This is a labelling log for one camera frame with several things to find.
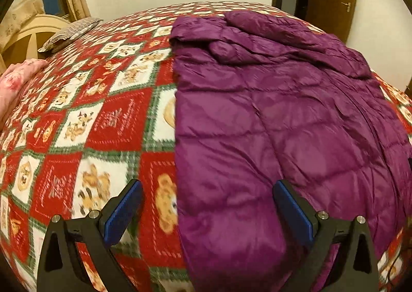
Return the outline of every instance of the puffer jacket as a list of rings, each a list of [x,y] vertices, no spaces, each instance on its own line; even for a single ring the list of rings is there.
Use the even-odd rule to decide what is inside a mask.
[[[180,17],[171,42],[179,230],[196,292],[278,291],[296,269],[279,179],[317,211],[365,216],[380,258],[411,214],[411,145],[363,56],[252,11]]]

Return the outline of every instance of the bed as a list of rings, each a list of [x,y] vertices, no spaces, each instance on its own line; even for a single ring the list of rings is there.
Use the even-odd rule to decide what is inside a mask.
[[[132,178],[146,201],[113,252],[140,292],[194,291],[178,235],[174,164],[173,56],[169,35],[181,15],[254,10],[296,19],[248,2],[193,2],[148,9],[98,26],[48,59],[0,136],[0,244],[13,272],[36,291],[50,218],[83,217],[118,195]],[[322,31],[306,22],[314,33]],[[411,101],[379,76],[382,92],[412,140]],[[380,286],[402,278],[412,217],[378,263]],[[79,245],[96,289],[105,291]]]

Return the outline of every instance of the pillow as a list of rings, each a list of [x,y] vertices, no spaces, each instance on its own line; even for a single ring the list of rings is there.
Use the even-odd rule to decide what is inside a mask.
[[[74,35],[77,35],[77,38],[79,38],[84,33],[90,31],[90,29],[96,27],[100,21],[103,21],[103,20],[98,19],[98,18],[84,18],[79,21],[75,21],[69,24],[69,26],[67,26],[66,28],[63,28],[62,30],[58,31],[52,37],[50,37],[47,40],[47,42],[43,45],[43,47],[38,50],[38,52],[47,52],[47,51],[53,50],[57,46],[60,46],[65,41],[69,40]]]
[[[60,43],[59,45],[55,46],[51,53],[55,54],[56,52],[59,52],[61,49],[64,49],[65,47],[67,47],[69,44],[72,44],[75,40],[77,40],[78,38],[81,38],[84,34],[87,34],[90,30],[92,30],[93,28],[97,27],[97,25],[100,23],[100,21],[97,21],[89,26],[87,26],[86,28],[83,28],[82,30],[80,30],[79,32],[75,33],[72,37],[70,37],[69,39],[63,41],[62,43]]]

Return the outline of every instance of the pink blanket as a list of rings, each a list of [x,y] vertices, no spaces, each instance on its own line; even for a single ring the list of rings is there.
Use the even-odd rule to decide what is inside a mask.
[[[21,64],[11,64],[0,77],[0,131],[10,113],[21,99],[25,84],[48,64],[44,59],[26,59]]]

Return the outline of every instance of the blue gripper pad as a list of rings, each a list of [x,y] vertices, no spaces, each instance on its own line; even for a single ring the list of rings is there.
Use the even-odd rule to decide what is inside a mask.
[[[119,198],[120,202],[116,208],[114,208],[113,213],[107,218],[106,223],[104,223],[103,239],[107,246],[119,243],[131,218],[135,215],[137,208],[142,203],[142,183],[138,180],[131,180],[131,182],[134,183],[127,184],[119,196],[115,197],[116,199]]]
[[[312,223],[282,181],[277,181],[273,185],[273,199],[278,212],[282,214],[284,221],[289,225],[295,239],[307,248],[312,246],[314,240]]]

